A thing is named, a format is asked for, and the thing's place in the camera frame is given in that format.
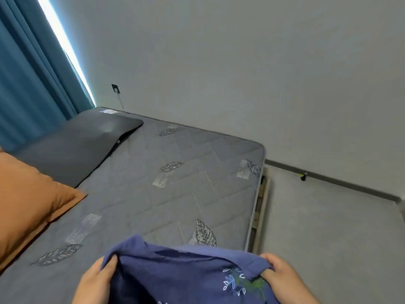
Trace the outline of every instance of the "clothing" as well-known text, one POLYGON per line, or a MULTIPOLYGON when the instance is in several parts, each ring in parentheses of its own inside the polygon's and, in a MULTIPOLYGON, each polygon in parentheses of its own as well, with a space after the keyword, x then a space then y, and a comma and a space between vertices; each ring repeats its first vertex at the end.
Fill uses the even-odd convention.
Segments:
POLYGON ((107 253, 101 268, 114 254, 109 303, 278 303, 260 277, 270 264, 251 253, 205 245, 166 248, 135 235, 107 253))

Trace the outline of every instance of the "person's left hand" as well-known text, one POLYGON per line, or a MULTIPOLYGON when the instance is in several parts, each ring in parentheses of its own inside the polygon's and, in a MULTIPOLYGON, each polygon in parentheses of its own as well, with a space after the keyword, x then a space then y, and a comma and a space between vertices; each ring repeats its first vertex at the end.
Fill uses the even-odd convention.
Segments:
POLYGON ((72 304, 107 304, 110 295, 110 281, 117 267, 118 258, 114 255, 100 271, 103 257, 98 259, 83 274, 77 286, 72 304))

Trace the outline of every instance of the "person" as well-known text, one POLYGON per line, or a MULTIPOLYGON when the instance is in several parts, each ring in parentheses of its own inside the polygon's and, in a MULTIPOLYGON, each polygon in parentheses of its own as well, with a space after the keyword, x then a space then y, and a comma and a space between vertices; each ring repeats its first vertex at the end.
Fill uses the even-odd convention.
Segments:
MULTIPOLYGON (((271 286, 281 304, 319 304, 294 268, 284 259, 271 253, 260 255, 274 267, 261 273, 271 286)), ((118 258, 113 256, 109 263, 100 270, 103 257, 97 260, 83 274, 72 304, 107 304, 110 293, 110 281, 117 266, 118 258)))

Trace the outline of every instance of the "blue shirt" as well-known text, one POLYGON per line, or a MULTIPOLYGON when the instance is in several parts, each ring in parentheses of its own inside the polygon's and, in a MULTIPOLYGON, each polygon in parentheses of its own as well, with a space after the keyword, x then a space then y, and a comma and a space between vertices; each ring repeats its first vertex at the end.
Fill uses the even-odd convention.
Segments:
POLYGON ((135 235, 105 255, 118 265, 110 303, 279 303, 260 273, 270 268, 251 253, 196 245, 176 249, 144 242, 135 235))

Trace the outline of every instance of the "floral embroidery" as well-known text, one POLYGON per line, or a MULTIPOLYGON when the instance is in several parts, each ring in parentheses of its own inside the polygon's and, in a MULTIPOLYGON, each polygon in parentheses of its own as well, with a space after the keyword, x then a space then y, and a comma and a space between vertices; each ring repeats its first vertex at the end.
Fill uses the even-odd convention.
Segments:
POLYGON ((263 292, 266 281, 261 277, 249 281, 239 267, 223 269, 222 272, 225 273, 223 291, 230 291, 236 296, 243 296, 246 292, 249 292, 261 296, 263 300, 266 300, 263 292))

